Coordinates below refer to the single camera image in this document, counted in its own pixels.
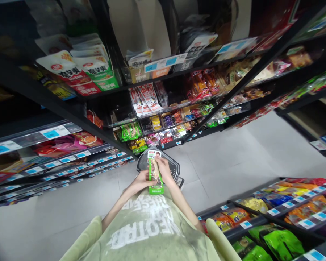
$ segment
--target green t-shirt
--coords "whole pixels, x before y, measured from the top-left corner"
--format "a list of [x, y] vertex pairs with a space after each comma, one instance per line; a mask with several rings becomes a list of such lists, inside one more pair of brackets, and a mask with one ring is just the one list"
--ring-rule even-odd
[[80, 261], [218, 261], [210, 239], [174, 204], [169, 191], [134, 195]]

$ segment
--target person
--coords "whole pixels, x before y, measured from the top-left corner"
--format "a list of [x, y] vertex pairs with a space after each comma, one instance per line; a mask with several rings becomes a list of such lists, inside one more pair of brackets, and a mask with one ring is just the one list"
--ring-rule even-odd
[[156, 181], [148, 180], [148, 170], [141, 171], [101, 224], [100, 217], [95, 218], [89, 225], [93, 228], [83, 232], [61, 261], [220, 260], [173, 179], [168, 161], [159, 156], [155, 160], [164, 194], [150, 195], [147, 187]]

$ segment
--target snack aisle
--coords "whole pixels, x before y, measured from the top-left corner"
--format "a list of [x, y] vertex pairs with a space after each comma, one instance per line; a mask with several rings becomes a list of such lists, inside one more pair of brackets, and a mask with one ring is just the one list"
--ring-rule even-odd
[[0, 1], [0, 205], [221, 132], [326, 71], [326, 0], [125, 1]]
[[326, 260], [326, 180], [278, 178], [197, 214], [242, 260]]

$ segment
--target green snack package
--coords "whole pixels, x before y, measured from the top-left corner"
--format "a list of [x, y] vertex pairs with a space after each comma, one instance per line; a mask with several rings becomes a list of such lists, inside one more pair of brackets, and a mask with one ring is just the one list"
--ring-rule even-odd
[[305, 253], [298, 238], [282, 227], [264, 225], [250, 229], [249, 233], [280, 261], [291, 261]]
[[154, 159], [155, 156], [162, 156], [162, 153], [157, 150], [149, 150], [147, 153], [147, 160], [149, 161], [149, 180], [157, 180], [157, 184], [154, 186], [149, 186], [149, 193], [151, 195], [161, 195], [164, 194], [164, 186], [162, 181], [162, 176], [159, 172], [159, 167], [157, 161]]
[[273, 261], [261, 246], [256, 245], [247, 236], [242, 237], [232, 246], [243, 261]]

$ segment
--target product display rack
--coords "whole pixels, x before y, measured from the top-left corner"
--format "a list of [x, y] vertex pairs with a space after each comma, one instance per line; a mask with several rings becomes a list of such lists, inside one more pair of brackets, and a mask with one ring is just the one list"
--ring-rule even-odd
[[274, 185], [276, 182], [285, 181], [285, 179], [286, 178], [284, 177], [276, 178], [252, 190], [234, 196], [226, 202], [222, 202], [214, 207], [199, 212], [196, 215], [198, 216], [199, 220], [206, 220], [222, 211], [224, 212], [227, 212], [227, 210], [231, 211], [231, 209], [234, 207], [242, 208], [248, 213], [253, 214], [254, 216], [250, 220], [244, 221], [240, 225], [237, 225], [232, 229], [226, 230], [224, 232], [224, 235], [226, 236], [226, 238], [229, 240], [231, 244], [240, 240], [240, 238], [243, 236], [250, 236], [248, 233], [249, 229], [272, 223], [291, 231], [303, 243], [303, 247], [306, 253], [300, 257], [297, 257], [297, 259], [295, 260], [304, 260], [304, 261], [326, 260], [326, 235], [322, 235], [319, 231], [322, 227], [326, 226], [326, 208], [323, 209], [321, 212], [316, 213], [312, 215], [310, 218], [306, 219], [308, 220], [307, 222], [308, 224], [309, 221], [315, 222], [315, 225], [313, 225], [312, 227], [304, 228], [303, 226], [300, 225], [296, 226], [296, 225], [286, 223], [283, 220], [283, 217], [289, 211], [299, 206], [302, 206], [312, 198], [322, 195], [324, 192], [326, 192], [326, 183], [318, 188], [315, 188], [315, 190], [311, 190], [302, 196], [297, 196], [293, 200], [287, 201], [282, 205], [272, 208], [268, 210], [266, 213], [261, 213], [257, 210], [239, 204], [239, 202], [242, 199], [250, 198], [260, 193], [261, 189]]

